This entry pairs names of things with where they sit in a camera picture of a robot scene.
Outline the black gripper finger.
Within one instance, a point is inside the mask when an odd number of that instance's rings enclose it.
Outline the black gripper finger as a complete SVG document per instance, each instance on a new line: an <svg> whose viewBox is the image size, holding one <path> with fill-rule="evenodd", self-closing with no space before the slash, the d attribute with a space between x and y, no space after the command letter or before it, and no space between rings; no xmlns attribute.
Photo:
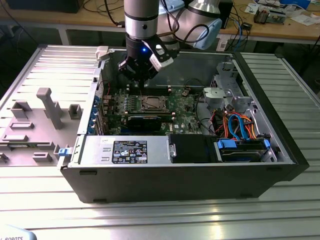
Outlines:
<svg viewBox="0 0 320 240"><path fill-rule="evenodd" d="M141 69L141 87L145 87L145 82L153 79L159 72L155 69L151 62L145 62L142 64Z"/></svg>
<svg viewBox="0 0 320 240"><path fill-rule="evenodd" d="M138 87L142 87L140 65L133 58L126 58L118 63L118 71L123 74L129 81L137 83Z"/></svg>

